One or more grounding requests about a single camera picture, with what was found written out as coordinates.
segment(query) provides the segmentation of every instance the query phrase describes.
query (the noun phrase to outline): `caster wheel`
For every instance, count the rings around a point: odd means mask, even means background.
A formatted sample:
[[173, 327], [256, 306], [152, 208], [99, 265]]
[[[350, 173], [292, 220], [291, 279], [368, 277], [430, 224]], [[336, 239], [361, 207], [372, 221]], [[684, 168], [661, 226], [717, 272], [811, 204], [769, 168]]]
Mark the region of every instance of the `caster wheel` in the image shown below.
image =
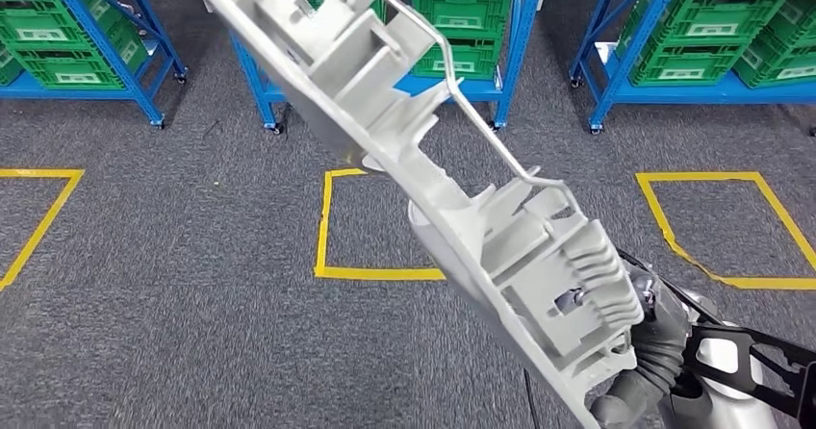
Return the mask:
[[185, 84], [187, 83], [187, 73], [188, 73], [189, 71], [190, 71], [190, 69], [189, 69], [189, 68], [184, 67], [184, 72], [183, 72], [183, 73], [176, 73], [176, 74], [174, 74], [174, 75], [173, 75], [173, 78], [175, 78], [175, 79], [176, 79], [176, 81], [178, 82], [178, 84], [180, 84], [180, 85], [185, 85]]

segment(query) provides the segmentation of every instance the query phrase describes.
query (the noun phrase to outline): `gray carpet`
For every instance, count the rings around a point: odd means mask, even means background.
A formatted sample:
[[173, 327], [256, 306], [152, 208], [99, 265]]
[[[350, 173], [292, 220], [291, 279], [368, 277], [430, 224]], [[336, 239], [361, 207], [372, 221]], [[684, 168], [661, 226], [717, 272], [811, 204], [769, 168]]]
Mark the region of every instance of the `gray carpet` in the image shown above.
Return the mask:
[[[152, 0], [192, 68], [163, 87], [167, 129], [127, 103], [0, 102], [0, 167], [86, 173], [0, 291], [0, 426], [531, 427], [522, 370], [443, 282], [317, 280], [323, 173], [340, 166], [294, 117], [261, 129], [229, 39], [199, 0]], [[500, 133], [569, 181], [589, 215], [728, 319], [816, 348], [813, 291], [738, 290], [672, 253], [640, 171], [757, 170], [816, 241], [812, 108], [592, 105], [566, 66], [595, 0], [547, 0]], [[507, 171], [454, 110], [423, 147], [477, 190]], [[0, 179], [0, 263], [59, 184]], [[677, 238], [718, 273], [816, 273], [756, 189], [655, 186]], [[426, 266], [388, 181], [338, 179], [328, 263]], [[544, 427], [574, 422], [534, 385]], [[642, 427], [661, 427], [654, 415]], [[784, 421], [782, 427], [793, 427]]]

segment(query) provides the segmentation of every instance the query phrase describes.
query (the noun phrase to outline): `metal rod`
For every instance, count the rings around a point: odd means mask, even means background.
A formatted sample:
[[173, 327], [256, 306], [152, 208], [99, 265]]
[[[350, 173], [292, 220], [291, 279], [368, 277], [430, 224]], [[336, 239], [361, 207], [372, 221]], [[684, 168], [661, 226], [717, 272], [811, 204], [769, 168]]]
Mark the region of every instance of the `metal rod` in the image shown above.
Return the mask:
[[536, 186], [536, 187], [555, 187], [566, 191], [570, 198], [572, 198], [572, 194], [569, 193], [569, 189], [567, 188], [564, 181], [560, 180], [553, 180], [553, 179], [545, 179], [542, 177], [536, 177], [530, 175], [516, 160], [516, 157], [513, 156], [512, 153], [507, 149], [507, 147], [501, 142], [501, 140], [496, 136], [490, 127], [488, 127], [487, 122], [481, 117], [481, 115], [476, 111], [476, 108], [473, 107], [471, 102], [465, 97], [465, 94], [462, 93], [462, 90], [459, 89], [459, 83], [456, 81], [456, 75], [453, 69], [453, 50], [450, 48], [450, 44], [447, 42], [447, 39], [437, 31], [436, 28], [431, 25], [425, 17], [421, 14], [417, 13], [413, 9], [409, 8], [405, 4], [403, 4], [400, 0], [385, 0], [389, 5], [391, 5], [394, 9], [396, 9], [399, 13], [406, 15], [408, 18], [411, 19], [414, 23], [420, 26], [424, 32], [429, 34], [439, 47], [442, 49], [442, 58], [445, 64], [445, 81], [447, 83], [448, 90], [450, 91], [451, 97], [456, 102], [456, 104], [465, 112], [465, 115], [471, 119], [473, 124], [476, 125], [476, 128], [481, 132], [482, 136], [484, 136], [488, 142], [490, 142], [491, 146], [498, 152], [504, 162], [510, 167], [510, 169], [520, 177], [524, 182]]

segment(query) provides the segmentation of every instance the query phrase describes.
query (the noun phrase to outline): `blue shelf leg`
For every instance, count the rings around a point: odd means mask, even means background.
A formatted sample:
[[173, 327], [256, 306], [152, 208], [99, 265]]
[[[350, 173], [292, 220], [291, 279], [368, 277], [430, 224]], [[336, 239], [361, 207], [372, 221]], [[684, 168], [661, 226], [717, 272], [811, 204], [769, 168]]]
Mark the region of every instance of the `blue shelf leg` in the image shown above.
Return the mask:
[[130, 72], [125, 62], [122, 61], [119, 54], [116, 52], [111, 42], [105, 36], [99, 27], [96, 25], [96, 20], [90, 15], [82, 0], [63, 0], [77, 20], [85, 29], [86, 33], [93, 39], [94, 44], [102, 53], [102, 56], [111, 64], [116, 75], [122, 80], [125, 87], [130, 92], [133, 100], [139, 104], [140, 108], [144, 110], [147, 117], [150, 119], [150, 124], [154, 126], [163, 126], [165, 116], [153, 103], [152, 97], [142, 88], [136, 75]]
[[643, 50], [646, 45], [647, 39], [649, 39], [651, 35], [651, 31], [657, 24], [657, 19], [666, 9], [670, 1], [671, 0], [651, 0], [646, 14], [632, 36], [631, 45], [626, 49], [625, 55], [621, 59], [621, 64], [618, 66], [615, 74], [609, 78], [606, 88], [603, 90], [603, 94], [598, 99], [595, 110], [589, 117], [589, 128], [592, 132], [599, 132], [603, 129], [603, 118], [612, 108], [612, 105], [614, 105], [618, 89], [628, 78], [637, 56], [640, 55], [641, 50]]
[[510, 23], [510, 43], [507, 50], [507, 69], [501, 88], [501, 98], [496, 106], [494, 126], [498, 129], [507, 126], [507, 114], [513, 102], [513, 93], [522, 71], [524, 52], [527, 49], [533, 21], [535, 20], [538, 0], [514, 0], [513, 15]]
[[153, 27], [153, 30], [159, 32], [159, 35], [156, 39], [159, 40], [159, 43], [162, 45], [162, 49], [165, 50], [165, 54], [173, 59], [173, 67], [176, 70], [175, 76], [176, 78], [183, 78], [187, 76], [188, 68], [184, 65], [181, 58], [179, 57], [178, 53], [176, 52], [175, 47], [173, 47], [172, 43], [170, 42], [170, 37], [162, 27], [162, 23], [156, 17], [156, 14], [153, 12], [153, 8], [150, 7], [150, 2], [147, 0], [135, 0], [136, 4], [139, 6], [141, 13], [143, 14], [144, 20]]
[[595, 11], [592, 13], [592, 19], [589, 21], [589, 26], [581, 41], [581, 46], [578, 48], [578, 54], [570, 66], [570, 80], [575, 81], [581, 76], [581, 62], [586, 61], [589, 55], [593, 52], [595, 46], [595, 37], [598, 34], [598, 26], [606, 16], [606, 11], [612, 0], [599, 0], [595, 6]]
[[272, 111], [271, 104], [269, 104], [264, 96], [264, 83], [261, 80], [261, 75], [258, 72], [258, 66], [255, 64], [255, 60], [246, 52], [243, 44], [235, 38], [235, 34], [233, 34], [232, 31], [230, 31], [230, 40], [232, 40], [232, 45], [235, 48], [235, 54], [238, 56], [238, 62], [241, 64], [243, 74], [246, 75], [249, 88], [252, 90], [252, 96], [255, 97], [255, 102], [258, 104], [258, 112], [261, 113], [264, 128], [275, 129], [277, 126], [275, 113]]

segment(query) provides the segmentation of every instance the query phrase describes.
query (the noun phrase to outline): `white label on crate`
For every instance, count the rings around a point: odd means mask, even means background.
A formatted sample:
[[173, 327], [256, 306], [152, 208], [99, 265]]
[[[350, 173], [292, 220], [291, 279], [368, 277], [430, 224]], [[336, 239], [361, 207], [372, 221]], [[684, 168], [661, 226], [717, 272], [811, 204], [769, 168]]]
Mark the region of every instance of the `white label on crate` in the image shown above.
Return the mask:
[[68, 84], [92, 84], [102, 83], [94, 73], [55, 73], [57, 81]]
[[785, 68], [777, 76], [778, 80], [789, 80], [791, 78], [802, 78], [805, 76], [816, 76], [816, 65], [800, 66], [799, 68]]
[[52, 30], [18, 28], [17, 35], [23, 41], [68, 41], [68, 37], [59, 28]]
[[136, 42], [134, 40], [132, 40], [132, 41], [128, 42], [128, 45], [125, 46], [125, 48], [122, 50], [122, 53], [119, 55], [119, 57], [121, 57], [122, 60], [125, 63], [130, 63], [130, 60], [133, 59], [133, 56], [136, 55], [136, 51], [138, 51], [138, 50], [139, 50], [139, 45], [136, 44]]
[[759, 57], [750, 47], [742, 54], [742, 60], [751, 66], [754, 70], [759, 68], [762, 63], [762, 58]]
[[699, 80], [705, 74], [704, 68], [694, 70], [663, 70], [658, 80]]
[[479, 17], [461, 17], [455, 15], [440, 15], [434, 23], [438, 28], [475, 28], [481, 29], [482, 19]]
[[739, 23], [705, 23], [692, 25], [687, 37], [730, 37], [736, 35]]
[[101, 17], [103, 13], [106, 13], [110, 8], [111, 5], [108, 4], [107, 1], [96, 0], [96, 2], [93, 3], [93, 6], [90, 7], [89, 11], [90, 14], [93, 15], [94, 20], [99, 20], [99, 17]]
[[[454, 62], [453, 69], [458, 73], [460, 71], [466, 73], [474, 73], [476, 65], [473, 62]], [[445, 61], [434, 61], [434, 71], [445, 71]]]
[[782, 4], [782, 8], [779, 9], [779, 14], [791, 23], [799, 23], [803, 15], [802, 11], [797, 9], [796, 6], [787, 2]]
[[9, 52], [8, 49], [3, 49], [0, 51], [0, 67], [6, 66], [6, 63], [11, 62], [13, 59], [12, 53]]

